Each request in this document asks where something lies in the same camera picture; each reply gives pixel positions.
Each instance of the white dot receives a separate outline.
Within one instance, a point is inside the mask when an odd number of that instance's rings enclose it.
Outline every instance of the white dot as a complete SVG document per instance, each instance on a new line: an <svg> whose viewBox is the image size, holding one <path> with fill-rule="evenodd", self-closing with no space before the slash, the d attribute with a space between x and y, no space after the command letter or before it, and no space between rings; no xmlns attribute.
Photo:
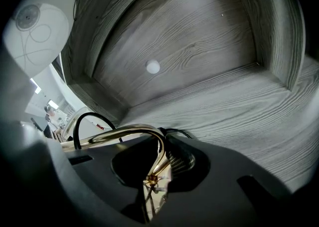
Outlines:
<svg viewBox="0 0 319 227"><path fill-rule="evenodd" d="M146 70L149 73L156 74L160 70L160 63L158 63L156 60L152 59L146 62Z"/></svg>

